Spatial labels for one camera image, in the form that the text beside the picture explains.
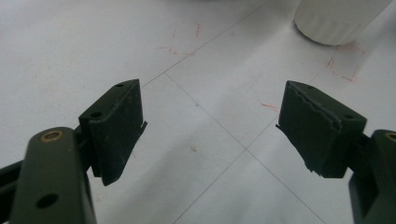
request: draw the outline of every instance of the white plastic container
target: white plastic container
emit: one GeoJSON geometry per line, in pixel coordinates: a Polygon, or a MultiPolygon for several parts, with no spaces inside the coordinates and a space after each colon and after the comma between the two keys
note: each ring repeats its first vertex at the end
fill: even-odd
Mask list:
{"type": "Polygon", "coordinates": [[[325,45],[344,45],[392,0],[302,0],[294,22],[308,38],[325,45]]]}

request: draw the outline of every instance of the white table surface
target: white table surface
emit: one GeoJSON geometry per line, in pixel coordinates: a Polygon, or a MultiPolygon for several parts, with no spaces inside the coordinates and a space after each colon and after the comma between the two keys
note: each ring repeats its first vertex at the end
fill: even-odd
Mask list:
{"type": "Polygon", "coordinates": [[[106,223],[353,223],[347,182],[310,173],[277,123],[287,80],[396,130],[396,3],[343,47],[295,28],[295,0],[0,1],[0,167],[139,78],[148,127],[106,223]]]}

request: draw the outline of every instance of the white cylindrical object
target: white cylindrical object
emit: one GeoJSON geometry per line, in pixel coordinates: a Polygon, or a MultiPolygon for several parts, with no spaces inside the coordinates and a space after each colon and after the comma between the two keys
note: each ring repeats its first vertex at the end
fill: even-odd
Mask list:
{"type": "Polygon", "coordinates": [[[325,45],[353,39],[392,0],[302,0],[294,22],[308,38],[325,45]]]}

